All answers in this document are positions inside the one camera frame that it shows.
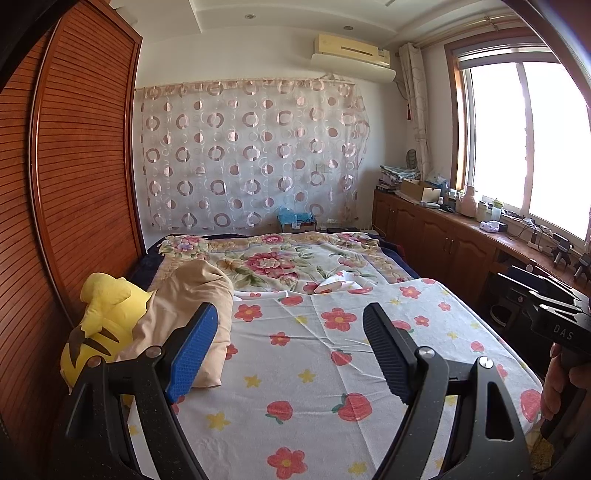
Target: bed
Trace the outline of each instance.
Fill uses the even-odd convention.
[[[381,245],[364,233],[169,236],[148,253],[134,279],[151,288],[175,265],[201,258],[223,267],[238,293],[222,386],[193,389],[173,406],[210,479],[372,478],[406,407],[389,392],[363,332],[370,302],[447,359],[492,358],[533,441],[535,374],[453,293],[416,278],[395,246]],[[250,272],[266,278],[253,281]],[[310,284],[339,274],[363,286],[312,294]],[[439,472],[455,405],[446,399],[423,478]],[[135,406],[128,425],[142,473],[158,478]]]

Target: circle pattern curtain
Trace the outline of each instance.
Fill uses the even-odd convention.
[[[369,123],[356,85],[228,80],[138,94],[148,204],[161,230],[268,230],[280,206],[323,226],[357,218]]]

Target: air conditioner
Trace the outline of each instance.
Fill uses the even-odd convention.
[[[390,68],[388,50],[335,35],[316,37],[312,65],[329,73],[372,82],[389,83],[396,76]]]

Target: finger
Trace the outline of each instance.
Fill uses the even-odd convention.
[[[548,410],[552,413],[558,413],[560,411],[560,393],[552,387],[544,387],[542,390],[542,396]]]
[[[552,358],[554,358],[555,356],[559,356],[561,351],[562,351],[562,346],[557,343],[553,343],[552,348],[550,349],[550,356]]]
[[[554,418],[554,414],[548,408],[548,405],[546,405],[546,402],[544,401],[544,397],[543,396],[541,397],[541,400],[540,400],[540,409],[542,410],[542,416],[546,420],[552,420]]]
[[[591,364],[571,368],[569,379],[575,387],[591,390]]]
[[[546,380],[544,387],[548,385],[559,393],[562,393],[564,386],[566,385],[566,372],[560,365],[560,357],[555,356],[550,360],[550,366],[548,367],[548,373],[546,374]]]

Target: window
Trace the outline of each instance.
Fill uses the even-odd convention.
[[[464,87],[465,184],[581,246],[591,207],[589,111],[566,69],[536,41],[454,52]]]

